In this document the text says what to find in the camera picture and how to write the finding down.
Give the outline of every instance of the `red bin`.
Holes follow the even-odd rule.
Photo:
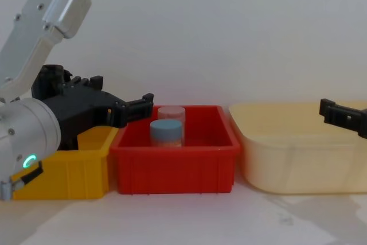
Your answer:
[[[186,110],[182,147],[155,147],[151,118],[129,124],[115,137],[118,190],[124,195],[163,193],[229,193],[240,144],[220,106],[183,106]]]

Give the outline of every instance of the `white wall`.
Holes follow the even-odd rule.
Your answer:
[[[0,0],[0,47],[26,0]],[[367,0],[92,0],[48,63],[161,104],[367,99]]]

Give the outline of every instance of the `white table surface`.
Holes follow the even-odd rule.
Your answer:
[[[367,195],[223,195],[0,203],[1,245],[366,245]]]

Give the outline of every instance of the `cream plastic tub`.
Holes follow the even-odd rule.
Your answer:
[[[229,111],[243,144],[242,172],[253,186],[280,194],[367,192],[367,139],[325,124],[319,102],[240,103]]]

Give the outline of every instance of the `blue lid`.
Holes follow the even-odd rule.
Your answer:
[[[174,119],[155,120],[150,123],[150,135],[157,141],[176,141],[182,138],[182,123]]]

